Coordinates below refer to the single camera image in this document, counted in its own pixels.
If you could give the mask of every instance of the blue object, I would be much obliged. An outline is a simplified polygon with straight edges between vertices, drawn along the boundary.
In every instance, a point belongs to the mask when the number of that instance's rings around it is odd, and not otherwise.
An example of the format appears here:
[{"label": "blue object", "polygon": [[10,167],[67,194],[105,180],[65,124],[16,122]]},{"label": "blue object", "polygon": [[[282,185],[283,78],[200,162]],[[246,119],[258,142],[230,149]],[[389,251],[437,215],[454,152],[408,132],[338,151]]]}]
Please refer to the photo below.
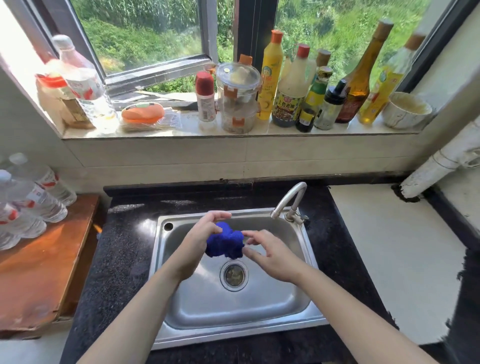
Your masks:
[{"label": "blue object", "polygon": [[226,222],[218,222],[216,225],[222,228],[222,232],[210,235],[207,239],[205,254],[209,257],[225,255],[230,259],[242,258],[243,234],[241,231],[232,230]]}]

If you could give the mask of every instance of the stainless steel sink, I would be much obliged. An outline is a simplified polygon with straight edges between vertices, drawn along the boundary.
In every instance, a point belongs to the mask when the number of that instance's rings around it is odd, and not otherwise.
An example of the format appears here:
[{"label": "stainless steel sink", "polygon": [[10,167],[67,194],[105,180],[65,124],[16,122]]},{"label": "stainless steel sink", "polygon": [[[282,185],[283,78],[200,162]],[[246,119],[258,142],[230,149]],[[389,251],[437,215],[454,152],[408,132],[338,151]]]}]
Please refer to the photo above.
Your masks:
[{"label": "stainless steel sink", "polygon": [[[273,208],[231,211],[234,230],[267,229],[303,261],[317,267],[303,224],[273,219]],[[158,219],[150,277],[170,257],[204,214]],[[253,249],[265,254],[259,246]],[[153,350],[238,336],[327,324],[299,288],[268,276],[247,257],[230,260],[203,256],[194,274],[173,295]]]}]

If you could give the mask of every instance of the windowsill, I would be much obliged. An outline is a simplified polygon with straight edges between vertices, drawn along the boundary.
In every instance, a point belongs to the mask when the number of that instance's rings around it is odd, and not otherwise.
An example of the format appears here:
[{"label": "windowsill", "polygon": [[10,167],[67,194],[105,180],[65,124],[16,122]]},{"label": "windowsill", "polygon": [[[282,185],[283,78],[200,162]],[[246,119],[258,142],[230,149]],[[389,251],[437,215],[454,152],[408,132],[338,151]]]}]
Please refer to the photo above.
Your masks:
[{"label": "windowsill", "polygon": [[62,139],[120,139],[120,138],[204,138],[204,137],[261,137],[261,136],[342,136],[342,135],[393,135],[393,134],[418,134],[424,125],[416,128],[396,130],[383,124],[381,115],[372,125],[364,125],[355,117],[349,124],[334,124],[330,130],[313,128],[310,133],[302,133],[297,128],[281,128],[271,121],[257,120],[253,129],[246,134],[231,134],[224,131],[220,126],[220,114],[217,114],[216,128],[203,130],[198,126],[197,111],[181,113],[181,129],[153,130],[142,132],[116,131],[111,134],[103,134],[97,130],[82,130],[68,128]]}]

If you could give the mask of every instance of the granite countertop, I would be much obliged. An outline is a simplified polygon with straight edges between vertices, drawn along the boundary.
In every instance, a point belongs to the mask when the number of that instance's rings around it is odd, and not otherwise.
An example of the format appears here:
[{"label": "granite countertop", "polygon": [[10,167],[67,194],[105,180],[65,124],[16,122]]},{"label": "granite countertop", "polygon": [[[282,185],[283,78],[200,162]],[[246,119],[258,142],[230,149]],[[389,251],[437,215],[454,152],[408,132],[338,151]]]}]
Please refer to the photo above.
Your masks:
[{"label": "granite countertop", "polygon": [[[78,304],[60,364],[76,363],[148,278],[156,221],[162,215],[275,207],[299,181],[179,184],[111,189],[107,222]],[[321,180],[308,180],[300,203],[318,267],[395,325]],[[303,364],[351,354],[330,325],[157,350],[147,363]]]}]

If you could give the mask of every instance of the sink drain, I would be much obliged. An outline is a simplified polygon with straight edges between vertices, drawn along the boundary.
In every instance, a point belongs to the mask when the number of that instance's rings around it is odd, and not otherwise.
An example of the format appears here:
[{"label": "sink drain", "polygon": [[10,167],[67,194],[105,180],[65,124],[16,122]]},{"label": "sink drain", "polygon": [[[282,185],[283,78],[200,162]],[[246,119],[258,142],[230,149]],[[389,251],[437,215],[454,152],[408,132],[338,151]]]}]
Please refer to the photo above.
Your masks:
[{"label": "sink drain", "polygon": [[240,291],[248,282],[247,267],[239,260],[226,262],[220,270],[220,281],[227,290]]}]

